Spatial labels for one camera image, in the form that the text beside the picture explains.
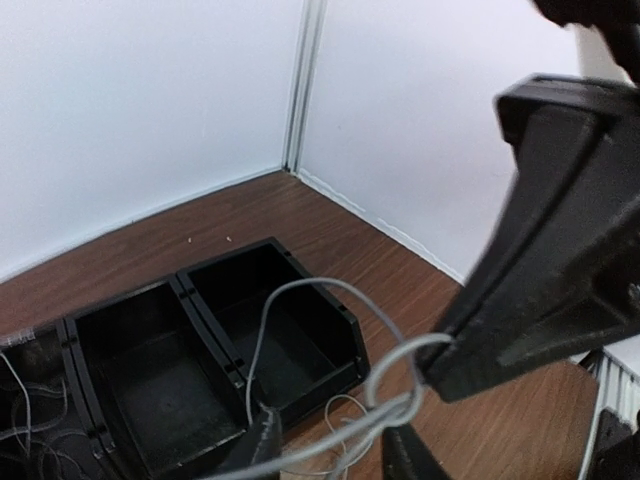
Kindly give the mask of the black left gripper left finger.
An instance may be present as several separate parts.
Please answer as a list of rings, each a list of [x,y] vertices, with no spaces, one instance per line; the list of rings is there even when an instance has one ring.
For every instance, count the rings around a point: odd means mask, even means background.
[[[263,464],[282,454],[283,428],[277,409],[261,405],[245,434],[231,448],[222,463],[200,479],[279,479],[279,468]]]

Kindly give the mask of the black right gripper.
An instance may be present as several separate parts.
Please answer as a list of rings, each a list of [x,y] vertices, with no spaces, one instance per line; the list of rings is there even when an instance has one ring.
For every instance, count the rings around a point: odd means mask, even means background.
[[[541,15],[560,27],[576,24],[594,28],[604,40],[613,61],[639,82],[639,2],[534,1]]]

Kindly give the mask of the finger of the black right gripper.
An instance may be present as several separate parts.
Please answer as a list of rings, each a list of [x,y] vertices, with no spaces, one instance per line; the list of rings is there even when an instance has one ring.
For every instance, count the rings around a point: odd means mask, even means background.
[[[493,237],[424,347],[455,402],[639,332],[639,91],[533,76],[495,110],[516,179]]]

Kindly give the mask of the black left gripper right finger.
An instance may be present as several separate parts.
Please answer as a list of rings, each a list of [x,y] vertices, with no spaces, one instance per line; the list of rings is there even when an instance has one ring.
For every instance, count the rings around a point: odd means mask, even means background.
[[[384,480],[449,480],[450,476],[410,424],[382,434]]]

